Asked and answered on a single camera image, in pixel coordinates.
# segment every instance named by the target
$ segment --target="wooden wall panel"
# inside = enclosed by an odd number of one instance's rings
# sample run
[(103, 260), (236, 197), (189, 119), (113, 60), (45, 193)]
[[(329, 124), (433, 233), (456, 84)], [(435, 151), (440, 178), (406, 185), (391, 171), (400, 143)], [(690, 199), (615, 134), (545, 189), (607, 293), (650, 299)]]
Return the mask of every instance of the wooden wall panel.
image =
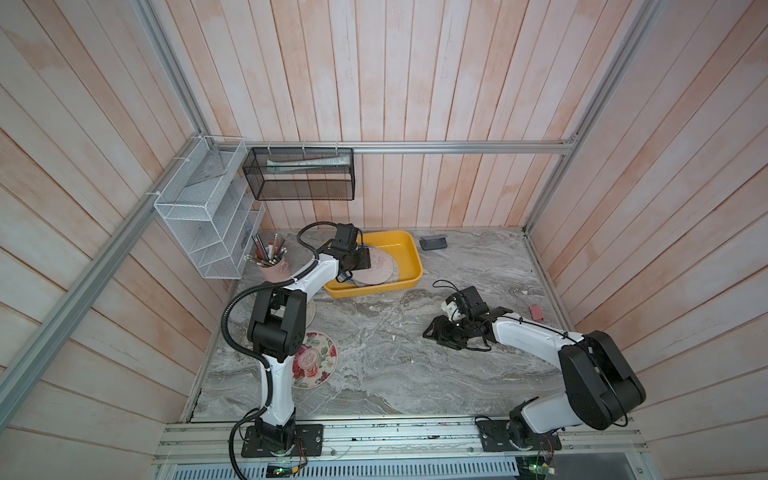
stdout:
[[(211, 130), (265, 141), (570, 137), (642, 3), (153, 1)], [(354, 201), (268, 207), (277, 228), (521, 226), (556, 161), (364, 155)]]
[(768, 471), (766, 27), (765, 2), (668, 3), (532, 233), (644, 384), (665, 478)]
[[(2, 371), (193, 128), (129, 3), (2, 2), (0, 60)], [(0, 435), (0, 476), (143, 475), (226, 294), (153, 223)]]

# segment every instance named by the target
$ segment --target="marble tabletop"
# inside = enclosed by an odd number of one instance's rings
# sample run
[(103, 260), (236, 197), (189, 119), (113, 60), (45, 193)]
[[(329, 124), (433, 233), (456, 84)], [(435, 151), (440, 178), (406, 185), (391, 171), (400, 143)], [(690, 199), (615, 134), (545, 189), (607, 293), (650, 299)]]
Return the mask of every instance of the marble tabletop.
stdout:
[[(506, 415), (517, 404), (562, 388), (560, 372), (518, 349), (493, 345), (489, 353), (455, 351), (423, 339), (422, 332), (451, 293), (433, 288), (437, 279), (458, 288), (474, 285), (489, 307), (505, 306), (530, 316), (541, 306), (545, 322), (557, 326), (549, 299), (533, 270), (523, 237), (516, 230), (411, 230), (420, 236), (444, 233), (448, 248), (421, 251), (424, 276), (409, 290), (333, 299), (315, 296), (316, 317), (310, 331), (336, 343), (339, 364), (327, 382), (311, 390), (293, 390), (300, 418), (331, 415)], [(287, 259), (296, 271), (311, 253), (286, 237)], [(331, 230), (311, 230), (307, 240), (320, 245)], [(271, 238), (274, 232), (264, 232)], [(262, 282), (249, 263), (238, 291)], [(245, 327), (253, 297), (238, 304), (230, 331), (248, 345)], [(203, 372), (193, 422), (227, 421), (260, 404), (258, 362), (234, 352), (219, 336)]]

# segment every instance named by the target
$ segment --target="pink cup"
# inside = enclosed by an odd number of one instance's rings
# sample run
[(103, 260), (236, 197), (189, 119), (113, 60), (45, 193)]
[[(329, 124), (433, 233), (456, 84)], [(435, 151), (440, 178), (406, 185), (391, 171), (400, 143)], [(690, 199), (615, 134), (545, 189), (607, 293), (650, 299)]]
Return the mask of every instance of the pink cup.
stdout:
[(258, 265), (258, 267), (267, 282), (278, 283), (290, 278), (290, 267), (288, 266), (288, 261), (284, 258), (277, 262), (277, 265)]

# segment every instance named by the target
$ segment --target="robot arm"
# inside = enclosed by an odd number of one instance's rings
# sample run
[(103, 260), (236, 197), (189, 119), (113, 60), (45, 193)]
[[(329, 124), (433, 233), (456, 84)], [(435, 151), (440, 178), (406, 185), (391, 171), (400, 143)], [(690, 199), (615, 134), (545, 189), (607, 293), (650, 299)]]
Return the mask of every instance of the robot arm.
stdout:
[(510, 412), (510, 440), (519, 449), (567, 426), (584, 423), (604, 430), (645, 400), (643, 386), (606, 333), (565, 332), (502, 307), (489, 310), (473, 286), (449, 296), (443, 309), (458, 321), (436, 317), (425, 338), (461, 349), (467, 348), (467, 339), (481, 336), (531, 353), (562, 371), (564, 392), (524, 402)]
[(267, 285), (256, 292), (247, 338), (253, 351), (269, 363), (269, 375), (265, 368), (260, 369), (261, 397), (266, 399), (271, 388), (272, 400), (255, 420), (256, 441), (264, 451), (286, 451), (293, 445), (296, 409), (291, 393), (292, 365), (306, 333), (306, 302), (341, 272), (370, 268), (370, 252), (357, 243), (358, 234), (362, 243), (362, 233), (352, 224), (336, 225), (336, 237), (316, 251), (316, 258), (291, 279), (293, 282)]

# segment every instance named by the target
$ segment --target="metal bar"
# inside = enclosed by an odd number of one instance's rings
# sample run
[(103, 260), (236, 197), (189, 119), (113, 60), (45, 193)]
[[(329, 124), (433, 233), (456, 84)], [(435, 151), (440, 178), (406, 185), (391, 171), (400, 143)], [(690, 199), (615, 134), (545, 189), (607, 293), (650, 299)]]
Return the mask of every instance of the metal bar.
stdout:
[[(558, 432), (563, 444), (558, 454), (647, 452), (642, 434), (637, 430), (634, 420), (630, 419), (630, 422), (626, 429), (611, 426), (602, 432), (584, 425), (566, 428), (564, 432)], [(227, 440), (232, 424), (168, 425), (153, 463), (173, 465), (226, 462)], [(321, 460), (498, 455), (482, 451), (474, 418), (468, 416), (323, 420), (322, 424), (325, 427), (323, 453), (317, 457)], [(235, 452), (238, 457), (241, 446), (242, 441), (236, 436)], [(536, 455), (536, 451), (507, 452), (506, 455)]]
[(139, 20), (144, 25), (144, 30), (154, 45), (157, 56), (168, 74), (170, 83), (174, 86), (179, 99), (181, 99), (184, 110), (187, 111), (187, 116), (192, 125), (197, 129), (197, 134), (208, 134), (210, 129), (200, 112), (200, 107), (197, 105), (197, 101), (187, 83), (187, 78), (184, 77), (184, 73), (181, 71), (181, 66), (174, 55), (174, 50), (170, 47), (165, 30), (163, 30), (163, 25), (157, 16), (151, 0), (131, 0), (131, 3), (134, 4)]
[[(179, 154), (183, 157), (194, 145), (191, 138)], [(56, 303), (35, 334), (0, 377), (0, 432), (51, 365), (80, 321), (91, 308), (114, 272), (123, 263), (155, 215), (154, 193), (162, 190), (184, 162), (178, 159), (139, 200), (109, 242), (102, 247), (73, 287)]]
[(549, 272), (544, 268), (544, 264), (541, 261), (541, 257), (538, 255), (536, 246), (528, 235), (525, 235), (524, 243), (526, 250), (528, 250), (528, 255), (531, 257), (531, 263), (538, 274), (538, 279), (541, 281), (541, 286), (544, 288), (544, 293), (547, 298), (549, 298), (549, 301), (552, 302), (552, 308), (554, 309), (555, 316), (558, 318), (558, 322), (560, 322), (560, 327), (568, 332), (573, 332), (574, 324), (571, 321), (571, 317), (565, 309), (560, 294), (557, 289), (554, 288), (554, 283), (549, 276)]
[(565, 141), (247, 141), (245, 146), (339, 147), (359, 154), (567, 154), (573, 148)]
[[(232, 282), (232, 285), (230, 285), (230, 288), (227, 291), (227, 300), (224, 301), (224, 303), (221, 305), (221, 310), (219, 312), (219, 316), (217, 317), (217, 319), (221, 318), (221, 315), (223, 314), (224, 309), (227, 308), (227, 305), (229, 305), (232, 299), (234, 298), (237, 292), (237, 286), (239, 283), (240, 283), (239, 280), (234, 280)], [(214, 331), (210, 334), (210, 341), (208, 342), (208, 348), (205, 350), (205, 358), (203, 359), (203, 365), (200, 366), (200, 371), (195, 376), (194, 385), (192, 386), (192, 392), (190, 393), (190, 396), (187, 398), (187, 404), (184, 405), (184, 410), (181, 413), (181, 418), (179, 421), (182, 423), (192, 421), (192, 415), (194, 415), (194, 409), (197, 406), (197, 399), (200, 398), (200, 392), (203, 389), (203, 382), (208, 377), (208, 368), (210, 367), (210, 363), (214, 359), (214, 355), (216, 354), (216, 345), (218, 345), (219, 343), (219, 338), (221, 338), (221, 325), (220, 325), (220, 322), (216, 322)]]
[(576, 135), (571, 139), (574, 143), (574, 148), (570, 152), (567, 152), (564, 158), (560, 159), (557, 166), (554, 168), (552, 175), (550, 175), (547, 180), (544, 189), (541, 191), (541, 195), (539, 195), (539, 198), (536, 200), (536, 204), (524, 227), (526, 232), (530, 233), (536, 228), (536, 223), (544, 213), (544, 209), (547, 207), (549, 200), (554, 195), (560, 182), (568, 172), (568, 168), (571, 167), (573, 160), (578, 155), (581, 145), (587, 138), (589, 138), (590, 132), (605, 111), (609, 100), (616, 91), (616, 87), (626, 75), (627, 69), (637, 52), (640, 50), (640, 46), (647, 39), (653, 23), (661, 12), (661, 7), (666, 2), (667, 0), (645, 0), (640, 12), (634, 19), (626, 38), (621, 42), (621, 47), (603, 77), (586, 114), (584, 114), (584, 117), (576, 127)]
[(632, 469), (635, 480), (663, 480), (656, 462), (650, 453), (627, 452), (627, 464)]

